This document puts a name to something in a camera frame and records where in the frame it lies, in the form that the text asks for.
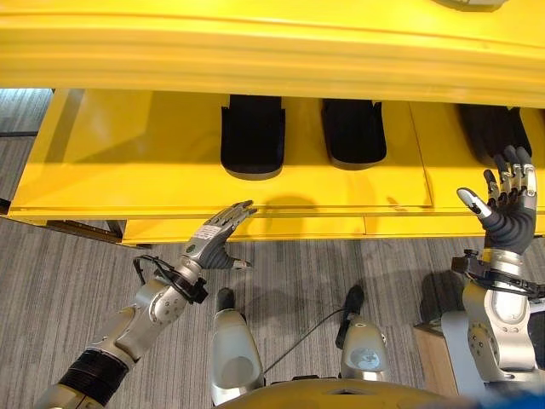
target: robot finger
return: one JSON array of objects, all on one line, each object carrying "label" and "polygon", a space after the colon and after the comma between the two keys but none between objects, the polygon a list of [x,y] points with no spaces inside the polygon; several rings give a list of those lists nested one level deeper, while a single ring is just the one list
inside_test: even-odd
[{"label": "robot finger", "polygon": [[517,148],[517,156],[520,159],[522,166],[522,191],[526,196],[536,196],[537,193],[537,180],[536,180],[536,168],[531,163],[531,157],[528,152],[523,148]]},{"label": "robot finger", "polygon": [[497,205],[497,201],[500,197],[500,190],[497,186],[494,173],[490,169],[485,170],[484,173],[486,186],[488,187],[488,205],[494,207]]},{"label": "robot finger", "polygon": [[460,187],[456,193],[460,200],[479,218],[485,219],[492,214],[492,209],[475,194],[474,191]]},{"label": "robot finger", "polygon": [[248,217],[252,216],[254,213],[257,212],[257,209],[245,209],[240,214],[233,217],[230,221],[232,224],[232,229],[234,230],[237,228],[237,226],[242,223],[244,220],[246,220]]},{"label": "robot finger", "polygon": [[505,148],[503,155],[511,164],[511,192],[518,194],[522,184],[522,166],[519,156],[512,145]]},{"label": "robot finger", "polygon": [[251,200],[246,200],[245,202],[234,204],[227,213],[219,218],[216,224],[221,227],[228,225],[231,220],[239,218],[248,209],[248,206],[253,203]]},{"label": "robot finger", "polygon": [[500,183],[502,185],[500,189],[500,203],[506,202],[508,194],[511,192],[511,172],[509,172],[508,164],[502,155],[494,155],[494,162],[496,162],[497,171],[500,176]]},{"label": "robot finger", "polygon": [[223,210],[220,210],[218,213],[216,213],[215,215],[213,215],[205,224],[212,224],[212,225],[218,225],[219,221],[223,219],[223,217],[225,217],[225,215],[227,213],[229,213],[233,207],[239,205],[239,203],[235,203],[233,204],[232,206],[229,206],[229,207],[226,207],[225,209]]}]

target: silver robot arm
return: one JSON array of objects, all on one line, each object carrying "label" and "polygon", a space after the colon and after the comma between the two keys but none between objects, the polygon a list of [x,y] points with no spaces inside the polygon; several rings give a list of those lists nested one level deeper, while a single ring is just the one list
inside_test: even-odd
[{"label": "silver robot arm", "polygon": [[501,187],[486,170],[487,204],[471,190],[458,189],[458,196],[486,231],[482,259],[477,260],[477,251],[466,251],[465,257],[453,259],[452,266],[471,279],[463,304],[469,318],[469,347],[483,381],[500,390],[542,391],[545,383],[527,328],[527,295],[535,292],[536,285],[525,288],[529,282],[522,273],[522,254],[536,229],[536,171],[522,147],[506,148],[495,161]]},{"label": "silver robot arm", "polygon": [[100,409],[112,398],[127,373],[153,345],[159,334],[177,320],[186,304],[207,296],[201,269],[244,268],[247,262],[230,257],[225,243],[255,209],[251,201],[234,204],[209,219],[187,243],[178,268],[155,257],[158,270],[99,331],[62,379],[52,385],[36,409]]}]

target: wire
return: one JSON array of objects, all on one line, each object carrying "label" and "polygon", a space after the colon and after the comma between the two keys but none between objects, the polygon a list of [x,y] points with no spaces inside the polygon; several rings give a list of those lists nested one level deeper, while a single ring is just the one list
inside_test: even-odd
[{"label": "wire", "polygon": [[339,308],[336,311],[333,311],[331,314],[327,315],[325,318],[321,319],[318,324],[311,328],[305,335],[303,335],[296,343],[294,343],[286,352],[281,354],[264,372],[265,375],[271,369],[273,369],[281,360],[283,360],[291,351],[293,351],[300,343],[302,343],[310,334],[317,330],[325,321],[331,318],[335,314],[339,314],[344,311],[344,308]]}]

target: yellow panel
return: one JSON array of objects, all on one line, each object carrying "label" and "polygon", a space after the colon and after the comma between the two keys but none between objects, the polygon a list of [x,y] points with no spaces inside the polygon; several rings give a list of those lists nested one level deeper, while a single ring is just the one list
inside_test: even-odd
[{"label": "yellow panel", "polygon": [[[187,241],[206,219],[153,219],[127,222],[123,244]],[[253,217],[232,240],[357,239],[365,233],[362,217]]]},{"label": "yellow panel", "polygon": [[536,234],[545,234],[545,216],[537,215]]},{"label": "yellow panel", "polygon": [[4,0],[0,86],[545,107],[545,3]]},{"label": "yellow panel", "polygon": [[[456,106],[443,103],[411,102],[410,110],[435,208],[464,207],[456,190],[465,186],[486,200],[481,164],[472,154]],[[534,108],[521,109],[521,117],[537,168],[538,191],[545,192],[545,116]],[[545,210],[545,195],[537,196],[539,210]]]},{"label": "yellow panel", "polygon": [[430,205],[409,104],[383,104],[387,156],[330,165],[315,99],[284,98],[279,176],[243,181],[220,163],[226,95],[58,89],[10,207],[36,218],[176,217],[253,199],[265,211]]},{"label": "yellow panel", "polygon": [[475,216],[366,216],[365,231],[380,236],[484,235]]}]

